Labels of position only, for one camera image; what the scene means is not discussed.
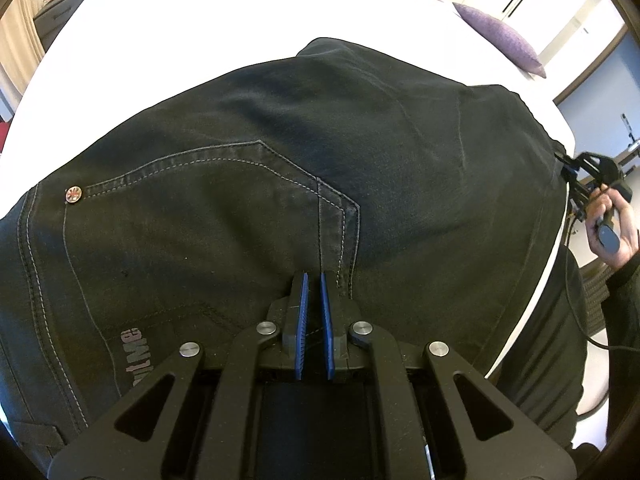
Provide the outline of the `person's right hand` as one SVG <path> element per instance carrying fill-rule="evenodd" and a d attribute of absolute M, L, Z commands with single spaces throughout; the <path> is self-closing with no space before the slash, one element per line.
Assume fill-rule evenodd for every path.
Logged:
<path fill-rule="evenodd" d="M 634 208 L 615 188 L 602 185 L 592 192 L 586 208 L 590 250 L 614 271 L 639 251 Z"/>

